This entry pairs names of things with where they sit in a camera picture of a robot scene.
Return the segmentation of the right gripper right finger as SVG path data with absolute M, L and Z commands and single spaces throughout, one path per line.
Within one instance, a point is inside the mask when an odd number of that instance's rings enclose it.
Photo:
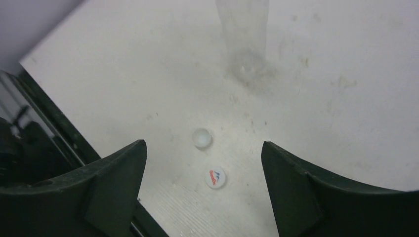
M 418 191 L 361 183 L 264 142 L 261 162 L 282 237 L 416 237 Z

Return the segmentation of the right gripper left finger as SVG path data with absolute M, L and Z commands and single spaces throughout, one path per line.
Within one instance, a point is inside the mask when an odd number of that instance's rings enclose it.
M 35 186 L 1 188 L 1 236 L 128 236 L 146 159 L 137 140 Z

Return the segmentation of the white printed bottle cap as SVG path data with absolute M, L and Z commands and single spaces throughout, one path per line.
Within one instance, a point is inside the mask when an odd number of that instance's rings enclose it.
M 221 167 L 213 167 L 205 172 L 205 183 L 211 189 L 222 188 L 227 181 L 227 175 Z

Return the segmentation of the clear plastic bottle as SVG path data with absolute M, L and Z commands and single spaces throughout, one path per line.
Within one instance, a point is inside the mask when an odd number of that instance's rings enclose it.
M 268 0 L 217 0 L 229 72 L 245 86 L 263 77 L 266 67 Z

